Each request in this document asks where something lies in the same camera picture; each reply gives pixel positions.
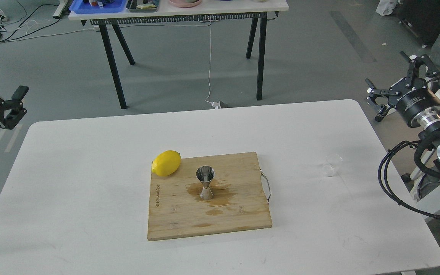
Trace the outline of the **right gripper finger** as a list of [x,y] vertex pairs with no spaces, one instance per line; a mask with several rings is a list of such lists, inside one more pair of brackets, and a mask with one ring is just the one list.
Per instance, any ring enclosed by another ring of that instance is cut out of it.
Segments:
[[440,80],[440,70],[433,63],[427,54],[420,56],[408,56],[405,52],[400,52],[400,55],[409,64],[406,76],[404,77],[404,86],[407,89],[419,88],[418,82],[426,84],[426,87],[431,92],[438,91],[438,81]]
[[[396,89],[378,89],[368,78],[365,79],[369,86],[366,95],[366,103],[377,113],[376,117],[385,117],[391,108],[395,108],[396,103],[391,103],[391,97],[401,96],[401,92]],[[377,99],[386,99],[386,104],[377,103]]]

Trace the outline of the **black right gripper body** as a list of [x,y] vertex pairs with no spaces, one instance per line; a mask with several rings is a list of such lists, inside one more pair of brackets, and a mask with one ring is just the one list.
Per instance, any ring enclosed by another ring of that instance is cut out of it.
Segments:
[[410,128],[429,128],[440,121],[440,99],[428,88],[403,94],[397,99],[395,108]]

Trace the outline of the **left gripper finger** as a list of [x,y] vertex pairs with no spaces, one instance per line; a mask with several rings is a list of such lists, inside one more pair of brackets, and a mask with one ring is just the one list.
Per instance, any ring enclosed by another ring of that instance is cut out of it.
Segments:
[[5,100],[0,106],[0,128],[13,130],[26,115],[26,108],[23,107],[23,98],[29,91],[27,86],[19,86],[11,99]]

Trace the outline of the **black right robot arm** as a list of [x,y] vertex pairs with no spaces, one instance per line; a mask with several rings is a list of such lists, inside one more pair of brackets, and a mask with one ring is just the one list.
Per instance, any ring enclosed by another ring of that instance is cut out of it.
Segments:
[[389,149],[381,160],[377,177],[384,193],[398,205],[440,220],[440,214],[431,214],[410,206],[398,198],[390,187],[387,170],[392,158],[403,148],[414,148],[414,163],[425,176],[440,180],[440,99],[430,89],[431,82],[440,79],[440,71],[428,55],[408,56],[400,52],[408,63],[404,77],[387,89],[378,89],[366,79],[366,102],[376,112],[374,119],[380,122],[391,110],[395,110],[410,128],[421,128],[417,141],[402,141]]

